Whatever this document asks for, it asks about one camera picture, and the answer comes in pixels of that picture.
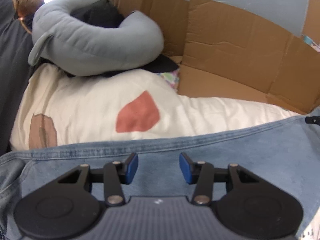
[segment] brown shape print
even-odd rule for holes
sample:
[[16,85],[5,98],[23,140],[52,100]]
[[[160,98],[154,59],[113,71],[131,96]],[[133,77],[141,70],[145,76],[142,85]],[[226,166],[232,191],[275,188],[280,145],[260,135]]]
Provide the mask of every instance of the brown shape print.
[[44,114],[33,115],[30,124],[29,149],[41,149],[57,145],[57,131],[52,118]]
[[145,132],[160,120],[159,110],[148,91],[125,105],[118,113],[116,132]]

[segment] pillow loop strap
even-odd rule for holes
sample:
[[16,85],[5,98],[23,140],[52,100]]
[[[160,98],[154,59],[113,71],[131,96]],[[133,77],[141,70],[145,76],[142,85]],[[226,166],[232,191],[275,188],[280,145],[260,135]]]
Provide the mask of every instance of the pillow loop strap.
[[36,41],[34,44],[28,58],[28,63],[31,66],[35,66],[44,50],[44,47],[48,44],[48,42],[53,38],[52,32],[45,32],[42,36]]

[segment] black clip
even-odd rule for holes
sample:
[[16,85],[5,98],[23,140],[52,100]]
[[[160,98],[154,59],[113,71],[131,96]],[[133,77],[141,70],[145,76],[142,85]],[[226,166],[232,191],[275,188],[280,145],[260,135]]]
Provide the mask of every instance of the black clip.
[[317,124],[317,125],[320,125],[320,116],[307,116],[305,118],[305,122],[307,124]]

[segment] red shape print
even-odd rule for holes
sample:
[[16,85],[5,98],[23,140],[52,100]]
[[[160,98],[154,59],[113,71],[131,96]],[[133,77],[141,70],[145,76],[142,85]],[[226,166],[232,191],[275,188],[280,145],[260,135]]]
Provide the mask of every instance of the red shape print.
[[116,132],[145,132],[160,120],[160,113],[148,91],[125,105],[118,113]]

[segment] white pillow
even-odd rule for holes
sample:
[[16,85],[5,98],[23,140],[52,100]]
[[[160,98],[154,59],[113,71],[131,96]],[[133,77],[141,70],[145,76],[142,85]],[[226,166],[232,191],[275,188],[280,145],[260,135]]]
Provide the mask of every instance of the white pillow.
[[297,113],[229,98],[180,96],[159,76],[68,78],[43,64],[31,77],[11,134],[15,150],[72,143],[195,136],[281,120]]

